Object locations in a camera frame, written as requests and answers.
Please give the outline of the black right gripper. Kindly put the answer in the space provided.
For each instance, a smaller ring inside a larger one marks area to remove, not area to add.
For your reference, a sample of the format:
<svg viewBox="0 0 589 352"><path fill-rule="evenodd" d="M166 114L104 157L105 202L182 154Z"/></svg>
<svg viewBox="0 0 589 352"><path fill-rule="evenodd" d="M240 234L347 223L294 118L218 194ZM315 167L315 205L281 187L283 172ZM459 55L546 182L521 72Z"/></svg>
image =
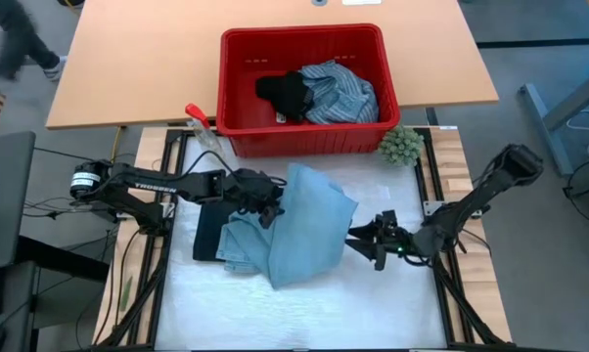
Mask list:
<svg viewBox="0 0 589 352"><path fill-rule="evenodd" d="M367 225L350 228L348 234L355 239L347 239L345 243L370 261L374 261L376 271L385 268L386 257L389 254L396 255L412 266L420 266L420 263L412 260L412 257L417 256L411 242L412 234L398 225L393 210L383 211Z"/></svg>

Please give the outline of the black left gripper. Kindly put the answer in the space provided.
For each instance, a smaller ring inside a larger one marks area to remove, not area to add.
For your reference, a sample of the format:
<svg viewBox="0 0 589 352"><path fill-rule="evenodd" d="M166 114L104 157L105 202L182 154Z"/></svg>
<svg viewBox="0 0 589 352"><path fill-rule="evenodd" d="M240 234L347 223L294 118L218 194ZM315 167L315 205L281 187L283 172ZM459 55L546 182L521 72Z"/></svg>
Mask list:
<svg viewBox="0 0 589 352"><path fill-rule="evenodd" d="M239 168L222 181L224 199L237 205L241 214L258 213L259 224L269 229L275 218L285 212L280 199L286 181L277 176L269 176L263 171Z"/></svg>

